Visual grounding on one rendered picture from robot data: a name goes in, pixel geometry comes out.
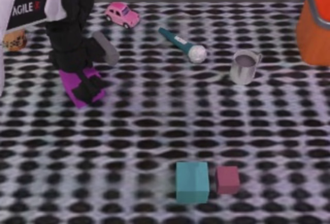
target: red block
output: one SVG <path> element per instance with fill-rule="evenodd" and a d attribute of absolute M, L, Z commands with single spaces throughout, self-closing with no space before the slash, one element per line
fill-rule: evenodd
<path fill-rule="evenodd" d="M 218 166 L 216 169 L 217 193 L 236 194 L 240 187 L 236 166 Z"/>

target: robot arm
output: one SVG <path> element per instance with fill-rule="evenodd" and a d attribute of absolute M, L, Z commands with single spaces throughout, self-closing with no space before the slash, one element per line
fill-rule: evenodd
<path fill-rule="evenodd" d="M 0 0 L 0 13 L 0 41 L 6 33 L 67 17 L 62 0 Z M 3 47 L 0 46 L 0 96 L 5 83 L 3 60 Z"/>

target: checkered tablecloth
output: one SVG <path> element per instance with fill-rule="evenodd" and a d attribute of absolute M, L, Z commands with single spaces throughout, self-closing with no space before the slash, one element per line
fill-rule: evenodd
<path fill-rule="evenodd" d="M 0 99 L 0 223 L 330 223 L 329 76 L 301 61 L 301 5 L 136 3 L 132 30 L 95 6 L 86 36 L 101 30 L 121 59 L 96 68 L 107 97 L 78 110 L 47 54 L 42 25 L 5 54 Z M 201 65 L 157 32 L 204 45 Z M 263 54 L 255 80 L 228 78 L 238 49 Z M 175 202 L 176 161 L 209 162 L 207 204 Z M 215 194 L 216 165 L 236 165 L 241 190 Z"/>

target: teal block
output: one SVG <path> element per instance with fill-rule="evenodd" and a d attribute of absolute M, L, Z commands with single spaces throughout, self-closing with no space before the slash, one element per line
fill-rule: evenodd
<path fill-rule="evenodd" d="M 207 162 L 177 162 L 175 176 L 178 203 L 207 202 L 210 193 Z"/>

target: car windshield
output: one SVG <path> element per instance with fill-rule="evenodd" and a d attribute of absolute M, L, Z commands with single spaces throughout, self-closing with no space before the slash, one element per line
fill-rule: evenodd
<path fill-rule="evenodd" d="M 127 15 L 129 13 L 129 8 L 126 7 L 123 11 L 122 11 L 122 14 L 123 16 Z"/>

